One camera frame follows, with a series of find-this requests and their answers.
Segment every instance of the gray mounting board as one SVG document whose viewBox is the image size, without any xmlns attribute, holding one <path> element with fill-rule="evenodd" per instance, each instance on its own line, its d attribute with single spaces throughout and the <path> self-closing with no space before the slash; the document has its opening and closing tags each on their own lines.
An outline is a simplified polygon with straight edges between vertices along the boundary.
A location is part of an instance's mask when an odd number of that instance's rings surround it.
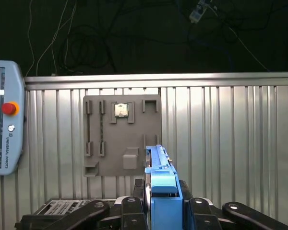
<svg viewBox="0 0 288 230">
<path fill-rule="evenodd" d="M 161 143 L 160 95 L 84 97 L 84 175 L 143 175 L 145 148 Z"/>
</svg>

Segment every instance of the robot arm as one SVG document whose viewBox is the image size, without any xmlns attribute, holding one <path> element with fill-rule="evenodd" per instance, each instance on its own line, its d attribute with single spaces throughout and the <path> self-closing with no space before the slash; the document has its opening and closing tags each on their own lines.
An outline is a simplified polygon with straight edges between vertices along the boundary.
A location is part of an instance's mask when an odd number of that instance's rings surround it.
<svg viewBox="0 0 288 230">
<path fill-rule="evenodd" d="M 146 148 L 145 179 L 135 181 L 133 196 L 119 197 L 111 206 L 105 200 L 83 204 L 68 215 L 23 216 L 15 227 L 18 230 L 288 230 L 285 224 L 244 204 L 229 202 L 219 209 L 206 198 L 193 197 L 187 184 L 179 180 L 161 145 Z"/>
</svg>

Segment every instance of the electronic component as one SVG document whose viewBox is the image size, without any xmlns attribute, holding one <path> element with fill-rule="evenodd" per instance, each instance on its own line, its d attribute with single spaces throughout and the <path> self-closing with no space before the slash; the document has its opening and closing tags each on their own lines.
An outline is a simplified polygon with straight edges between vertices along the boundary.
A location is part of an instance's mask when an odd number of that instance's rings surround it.
<svg viewBox="0 0 288 230">
<path fill-rule="evenodd" d="M 206 10 L 208 9 L 212 0 L 200 0 L 196 8 L 191 12 L 189 19 L 192 23 L 198 23 Z"/>
<path fill-rule="evenodd" d="M 120 103 L 115 105 L 116 117 L 128 117 L 128 104 Z"/>
<path fill-rule="evenodd" d="M 0 61 L 0 175 L 16 168 L 22 152 L 24 81 L 18 65 Z"/>
</svg>

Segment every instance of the metal panel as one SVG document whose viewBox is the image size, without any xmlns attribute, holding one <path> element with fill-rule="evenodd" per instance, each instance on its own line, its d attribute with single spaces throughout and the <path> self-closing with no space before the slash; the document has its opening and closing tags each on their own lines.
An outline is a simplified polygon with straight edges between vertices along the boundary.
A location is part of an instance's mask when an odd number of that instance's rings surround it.
<svg viewBox="0 0 288 230">
<path fill-rule="evenodd" d="M 16 173 L 0 177 L 0 230 L 50 198 L 130 195 L 137 177 L 83 177 L 83 97 L 158 92 L 162 142 L 193 194 L 218 206 L 243 202 L 288 224 L 288 73 L 220 76 L 128 79 L 121 88 L 119 76 L 27 78 L 24 154 Z"/>
</svg>

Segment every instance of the connector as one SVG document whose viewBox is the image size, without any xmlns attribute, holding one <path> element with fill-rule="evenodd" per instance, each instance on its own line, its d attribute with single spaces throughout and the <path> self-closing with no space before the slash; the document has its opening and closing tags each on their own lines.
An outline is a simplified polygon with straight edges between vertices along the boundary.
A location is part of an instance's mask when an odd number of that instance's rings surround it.
<svg viewBox="0 0 288 230">
<path fill-rule="evenodd" d="M 212 0 L 200 0 L 198 2 L 196 9 L 194 9 L 189 16 L 191 23 L 198 23 L 200 21 L 211 2 Z"/>
</svg>

